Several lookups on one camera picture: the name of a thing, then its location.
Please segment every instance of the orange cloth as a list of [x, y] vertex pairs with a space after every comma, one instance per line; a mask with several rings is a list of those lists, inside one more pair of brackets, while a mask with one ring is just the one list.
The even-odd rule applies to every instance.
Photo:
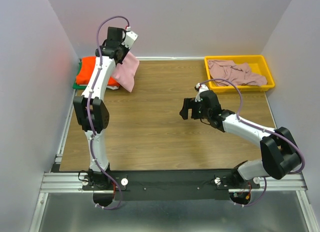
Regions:
[[[78, 85], [88, 85], [96, 64], [95, 56], [87, 56], [82, 58], [82, 66], [80, 73], [75, 77]], [[116, 80], [110, 77], [108, 86], [120, 86]]]

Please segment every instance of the wooden table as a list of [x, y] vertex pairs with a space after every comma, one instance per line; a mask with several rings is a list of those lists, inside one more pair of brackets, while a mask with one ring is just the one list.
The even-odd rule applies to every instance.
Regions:
[[[206, 80], [203, 61], [141, 61], [132, 93], [107, 90], [110, 113], [106, 152], [112, 170], [233, 168], [261, 158], [260, 149], [199, 120], [183, 120], [185, 97]], [[268, 127], [273, 119], [263, 92], [243, 93], [241, 116]], [[222, 108], [237, 111], [237, 93], [218, 95]], [[60, 171], [87, 170], [88, 143], [73, 112]]]

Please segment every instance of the pink cloth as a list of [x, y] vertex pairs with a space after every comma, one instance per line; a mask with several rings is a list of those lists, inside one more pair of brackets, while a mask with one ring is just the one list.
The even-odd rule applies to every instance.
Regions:
[[[212, 78], [223, 78], [235, 85], [262, 86], [266, 85], [266, 77], [251, 72], [248, 63], [235, 64], [234, 61], [208, 60], [208, 67]], [[215, 81], [217, 86], [230, 86], [224, 81]]]
[[128, 92], [132, 92], [134, 88], [135, 74], [139, 63], [139, 60], [131, 52], [128, 52], [123, 63], [117, 64], [111, 75]]

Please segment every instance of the wall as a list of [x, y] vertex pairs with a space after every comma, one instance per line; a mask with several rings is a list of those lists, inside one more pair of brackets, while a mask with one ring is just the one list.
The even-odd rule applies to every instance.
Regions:
[[[127, 16], [137, 56], [260, 54], [291, 0], [49, 0], [79, 57], [106, 18]], [[112, 26], [124, 27], [120, 19]], [[101, 41], [106, 37], [106, 28]]]
[[0, 0], [0, 231], [29, 231], [77, 56], [48, 0]]
[[305, 154], [308, 196], [320, 221], [320, 0], [292, 0], [266, 44], [276, 88], [268, 100], [278, 126], [293, 133]]

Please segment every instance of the yellow bin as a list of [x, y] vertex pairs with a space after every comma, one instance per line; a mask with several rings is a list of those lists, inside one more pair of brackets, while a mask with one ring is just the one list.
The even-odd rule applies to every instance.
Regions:
[[[208, 79], [212, 79], [208, 67], [208, 60], [232, 60], [236, 64], [248, 63], [252, 72], [266, 77], [267, 85], [264, 86], [237, 86], [240, 91], [268, 91], [275, 87], [274, 79], [269, 71], [267, 62], [262, 55], [236, 55], [236, 56], [206, 56], [204, 58]], [[236, 91], [233, 86], [217, 86], [214, 81], [209, 82], [209, 88], [215, 93]]]

